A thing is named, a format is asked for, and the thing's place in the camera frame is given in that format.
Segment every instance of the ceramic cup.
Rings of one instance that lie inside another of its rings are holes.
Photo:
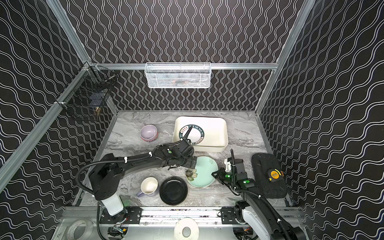
[[[147,177],[144,179],[144,181],[141,183],[140,191],[136,194],[137,197],[141,197],[144,195],[147,196],[154,196],[156,194],[158,182],[156,178],[154,177]]]
[[[145,125],[140,130],[140,137],[146,142],[152,142],[158,136],[157,128],[154,125]]]

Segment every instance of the wall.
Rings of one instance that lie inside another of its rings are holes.
[[[95,63],[276,62],[303,0],[61,0]]]
[[[79,190],[76,172],[92,162],[111,119],[110,113],[88,123],[59,115],[0,194],[1,240],[52,238]]]
[[[213,70],[210,88],[149,88],[144,71],[121,71],[112,92],[120,110],[253,111],[271,70]]]
[[[0,41],[2,166],[82,63],[43,0],[0,1]]]
[[[0,1],[0,162],[11,156],[82,67],[44,0]],[[0,193],[0,239],[51,239],[111,120],[62,112]]]
[[[317,0],[261,113],[311,239],[384,238],[384,2]]]
[[[303,0],[60,0],[95,63],[274,63]],[[120,110],[254,110],[270,70],[213,71],[209,89],[149,89],[123,71]]]

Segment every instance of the gray marble countertop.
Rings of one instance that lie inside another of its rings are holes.
[[[266,152],[265,145],[253,112],[119,112],[113,131],[108,139],[103,155],[113,153],[115,156],[133,156],[152,150],[156,145],[172,142],[175,120],[180,116],[219,117],[227,122],[228,146],[223,152],[195,152],[195,156],[209,156],[220,167],[224,159],[230,157],[230,149],[235,158],[243,159],[248,177],[253,178],[251,157],[257,152]],[[144,142],[140,138],[140,129],[147,124],[157,127],[159,136],[153,142]],[[125,205],[130,206],[167,206],[160,197],[136,197],[141,182],[147,177],[157,179],[159,186],[168,177],[179,176],[186,180],[184,167],[168,170],[153,168],[143,170],[121,179],[117,193]],[[188,184],[187,199],[179,206],[233,206],[241,197],[215,180],[205,188],[196,188]],[[269,199],[273,206],[285,206],[283,199]],[[96,200],[89,193],[82,196],[81,206],[96,205]]]

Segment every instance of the mug handle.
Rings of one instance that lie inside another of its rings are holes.
[[[144,195],[144,193],[143,193],[142,190],[140,190],[140,191],[136,194],[137,197],[141,197],[142,195]]]

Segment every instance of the pink bowl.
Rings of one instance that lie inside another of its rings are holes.
[[[157,128],[154,125],[145,125],[140,130],[140,137],[146,142],[152,142],[158,136]]]

